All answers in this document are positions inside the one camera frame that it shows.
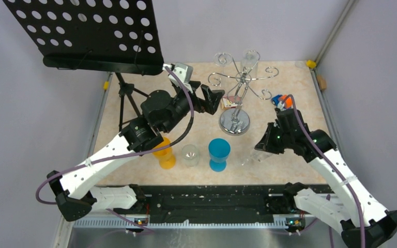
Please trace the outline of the orange wine glass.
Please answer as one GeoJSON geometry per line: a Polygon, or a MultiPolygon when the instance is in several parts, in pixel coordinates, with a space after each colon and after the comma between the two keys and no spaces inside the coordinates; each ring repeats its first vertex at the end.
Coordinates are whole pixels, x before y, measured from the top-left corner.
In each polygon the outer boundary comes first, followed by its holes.
{"type": "Polygon", "coordinates": [[[163,142],[161,142],[159,145],[157,145],[155,147],[155,149],[161,148],[164,146],[168,146],[168,148],[159,150],[159,151],[155,151],[152,153],[152,155],[158,160],[159,165],[162,169],[171,169],[175,166],[175,163],[176,163],[176,158],[173,154],[172,147],[169,146],[170,143],[171,143],[171,141],[168,138],[163,137],[163,142]]]}

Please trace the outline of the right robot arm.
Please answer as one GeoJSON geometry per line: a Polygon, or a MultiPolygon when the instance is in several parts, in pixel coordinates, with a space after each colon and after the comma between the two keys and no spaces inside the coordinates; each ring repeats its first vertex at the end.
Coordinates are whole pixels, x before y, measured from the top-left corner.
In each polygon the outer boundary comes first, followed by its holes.
{"type": "Polygon", "coordinates": [[[276,114],[254,149],[272,154],[292,150],[325,179],[341,202],[338,206],[303,183],[288,183],[283,208],[313,215],[339,233],[347,247],[379,247],[390,240],[397,232],[397,210],[388,210],[365,188],[331,137],[323,130],[310,131],[299,110],[276,114]]]}

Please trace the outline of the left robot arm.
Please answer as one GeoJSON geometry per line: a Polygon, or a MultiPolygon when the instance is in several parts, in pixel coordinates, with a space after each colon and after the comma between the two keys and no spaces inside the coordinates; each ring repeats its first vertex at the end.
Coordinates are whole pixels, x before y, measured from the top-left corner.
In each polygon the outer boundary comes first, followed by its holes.
{"type": "Polygon", "coordinates": [[[198,81],[174,84],[174,88],[175,96],[162,89],[151,92],[141,103],[141,114],[81,164],[48,174],[54,203],[66,221],[99,210],[143,211],[146,196],[138,185],[106,187],[98,186],[99,181],[134,159],[172,147],[173,143],[164,144],[162,134],[172,131],[187,114],[214,114],[224,95],[223,90],[212,90],[198,81]]]}

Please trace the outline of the clear wine glass front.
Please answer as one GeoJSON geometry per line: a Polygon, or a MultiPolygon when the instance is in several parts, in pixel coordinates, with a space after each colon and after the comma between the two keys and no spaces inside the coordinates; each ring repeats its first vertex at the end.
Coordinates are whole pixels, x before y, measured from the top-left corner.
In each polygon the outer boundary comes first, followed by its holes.
{"type": "Polygon", "coordinates": [[[188,144],[183,146],[181,150],[182,161],[187,167],[195,167],[200,160],[200,153],[195,145],[188,144]]]}

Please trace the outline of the blue wine glass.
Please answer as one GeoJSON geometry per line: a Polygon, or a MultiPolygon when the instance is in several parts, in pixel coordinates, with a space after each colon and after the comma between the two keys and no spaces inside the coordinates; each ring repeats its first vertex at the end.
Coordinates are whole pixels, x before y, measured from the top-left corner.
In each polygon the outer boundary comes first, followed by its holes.
{"type": "Polygon", "coordinates": [[[208,145],[209,166],[214,172],[222,172],[227,166],[227,158],[231,152],[228,141],[222,138],[215,138],[208,145]]]}

